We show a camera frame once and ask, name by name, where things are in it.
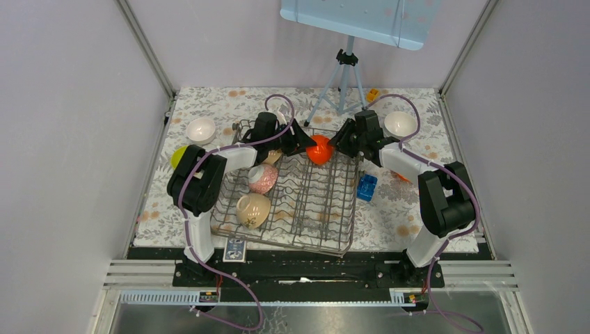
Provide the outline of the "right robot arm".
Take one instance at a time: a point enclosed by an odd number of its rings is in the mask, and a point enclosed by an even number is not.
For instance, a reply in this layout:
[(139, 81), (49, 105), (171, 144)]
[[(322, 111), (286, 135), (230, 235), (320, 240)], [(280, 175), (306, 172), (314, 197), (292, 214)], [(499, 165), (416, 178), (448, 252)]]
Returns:
[(440, 249), (480, 219), (467, 168), (459, 161), (441, 166), (404, 147), (401, 139), (385, 136), (373, 110), (346, 120), (328, 144), (349, 157), (361, 154), (374, 165), (391, 170), (417, 186), (423, 227), (406, 249), (399, 267), (402, 283), (410, 287), (426, 278), (426, 267)]

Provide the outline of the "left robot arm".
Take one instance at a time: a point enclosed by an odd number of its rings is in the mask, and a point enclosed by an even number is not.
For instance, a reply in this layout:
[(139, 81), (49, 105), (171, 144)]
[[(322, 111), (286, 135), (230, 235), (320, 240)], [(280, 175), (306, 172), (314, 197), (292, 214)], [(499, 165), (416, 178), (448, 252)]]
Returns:
[(226, 173), (260, 165), (272, 150), (285, 155), (305, 152), (316, 142), (295, 119), (285, 125), (270, 112), (261, 112), (253, 127), (236, 143), (210, 151), (188, 145), (168, 181), (167, 194), (184, 217), (184, 254), (193, 261), (189, 277), (200, 286), (212, 283), (215, 266), (208, 262), (214, 254), (211, 210), (218, 201)]

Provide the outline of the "grey wire dish rack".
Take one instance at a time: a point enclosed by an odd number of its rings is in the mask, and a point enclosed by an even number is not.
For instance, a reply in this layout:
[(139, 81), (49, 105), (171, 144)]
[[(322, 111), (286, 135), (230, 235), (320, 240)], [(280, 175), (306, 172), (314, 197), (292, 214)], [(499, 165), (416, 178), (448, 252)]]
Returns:
[(275, 162), (278, 182), (267, 193), (270, 212), (249, 229), (237, 218), (237, 203), (249, 193), (246, 169), (225, 175), (212, 210), (212, 234), (298, 251), (342, 256), (353, 243), (359, 160), (335, 152), (324, 165), (302, 153)]

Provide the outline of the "yellow-green bowl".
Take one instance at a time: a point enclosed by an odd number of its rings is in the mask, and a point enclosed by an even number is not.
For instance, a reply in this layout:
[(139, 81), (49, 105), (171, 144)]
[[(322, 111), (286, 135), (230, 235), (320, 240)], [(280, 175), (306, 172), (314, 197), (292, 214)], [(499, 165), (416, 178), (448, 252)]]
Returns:
[(182, 159), (184, 153), (186, 152), (186, 149), (188, 148), (187, 145), (184, 145), (178, 149), (176, 149), (176, 151), (174, 151), (174, 153), (172, 154), (171, 158), (170, 158), (170, 164), (172, 166), (173, 169), (176, 169), (180, 160)]

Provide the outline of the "orange bowl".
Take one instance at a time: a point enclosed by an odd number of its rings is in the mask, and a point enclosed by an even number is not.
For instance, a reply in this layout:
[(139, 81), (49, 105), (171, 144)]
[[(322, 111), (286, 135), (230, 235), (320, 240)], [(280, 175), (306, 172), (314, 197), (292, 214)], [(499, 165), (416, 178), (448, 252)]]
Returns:
[(334, 153), (334, 147), (329, 144), (330, 139), (320, 134), (312, 135), (311, 139), (316, 145), (306, 148), (308, 158), (316, 165), (326, 164)]
[(403, 175), (396, 173), (394, 171), (391, 172), (392, 175), (394, 175), (395, 177), (397, 177), (398, 179), (400, 179), (403, 182), (407, 182), (407, 183), (412, 183), (408, 178), (404, 177)]

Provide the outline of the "white ribbed bowl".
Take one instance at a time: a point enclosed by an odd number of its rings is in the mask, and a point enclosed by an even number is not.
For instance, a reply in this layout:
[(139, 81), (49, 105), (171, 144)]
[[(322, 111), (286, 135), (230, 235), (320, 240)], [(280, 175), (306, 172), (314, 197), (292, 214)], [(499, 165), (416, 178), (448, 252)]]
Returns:
[(387, 114), (383, 125), (389, 135), (398, 139), (407, 137), (417, 130), (416, 119), (402, 111), (394, 111)]

